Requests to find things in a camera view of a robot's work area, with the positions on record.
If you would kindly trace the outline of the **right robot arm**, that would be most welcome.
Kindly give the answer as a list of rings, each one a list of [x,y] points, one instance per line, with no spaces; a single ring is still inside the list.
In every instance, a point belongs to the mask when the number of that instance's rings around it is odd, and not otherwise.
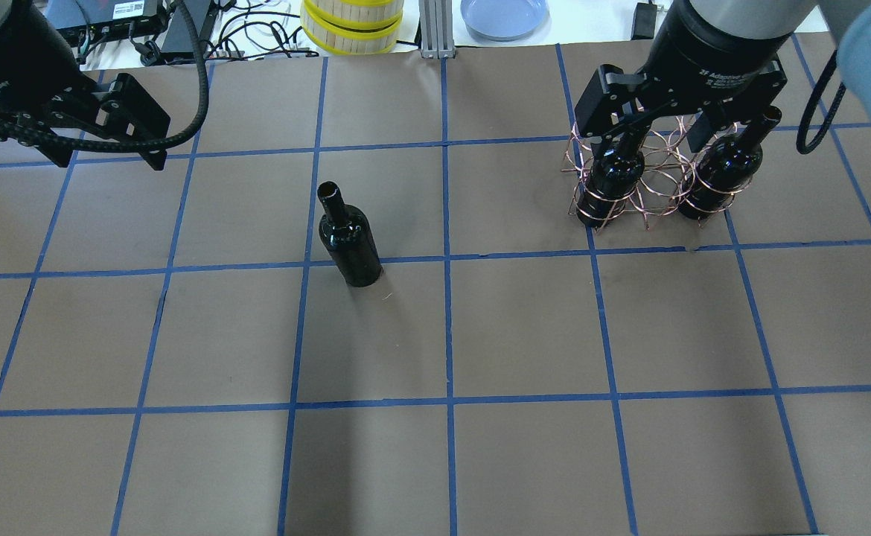
[[[639,70],[598,67],[576,102],[576,132],[612,141],[659,118],[700,115],[693,150],[762,113],[784,85],[776,52],[818,7],[841,81],[871,120],[871,1],[674,1]]]

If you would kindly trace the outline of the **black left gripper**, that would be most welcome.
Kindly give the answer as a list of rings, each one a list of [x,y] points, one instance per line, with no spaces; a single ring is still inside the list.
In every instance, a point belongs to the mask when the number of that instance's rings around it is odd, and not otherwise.
[[[169,126],[169,115],[131,74],[92,80],[33,2],[0,1],[0,142],[16,140],[65,168],[74,146],[34,133],[75,129],[132,153],[137,143],[165,137]]]

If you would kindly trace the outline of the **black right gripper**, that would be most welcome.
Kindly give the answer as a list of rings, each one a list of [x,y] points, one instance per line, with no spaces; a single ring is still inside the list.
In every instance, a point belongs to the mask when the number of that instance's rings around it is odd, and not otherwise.
[[[778,50],[802,21],[799,1],[674,1],[645,63],[598,67],[576,102],[581,137],[603,138],[590,173],[643,173],[654,120],[700,113],[695,155],[735,122],[749,122],[787,82]]]

